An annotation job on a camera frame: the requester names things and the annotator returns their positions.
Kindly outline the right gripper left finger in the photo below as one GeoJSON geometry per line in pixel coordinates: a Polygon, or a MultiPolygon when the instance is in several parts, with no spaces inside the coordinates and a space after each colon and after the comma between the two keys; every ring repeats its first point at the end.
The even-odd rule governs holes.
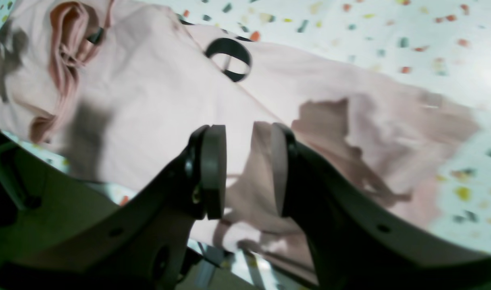
{"type": "Polygon", "coordinates": [[[194,222],[225,205],[227,131],[195,130],[132,200],[84,232],[0,267],[2,290],[173,290],[194,222]]]}

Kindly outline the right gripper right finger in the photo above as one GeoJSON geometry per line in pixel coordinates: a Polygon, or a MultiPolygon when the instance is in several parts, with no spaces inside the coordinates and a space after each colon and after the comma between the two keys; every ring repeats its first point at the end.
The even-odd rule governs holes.
{"type": "Polygon", "coordinates": [[[491,290],[491,255],[387,212],[286,125],[271,150],[277,211],[305,233],[319,289],[491,290]]]}

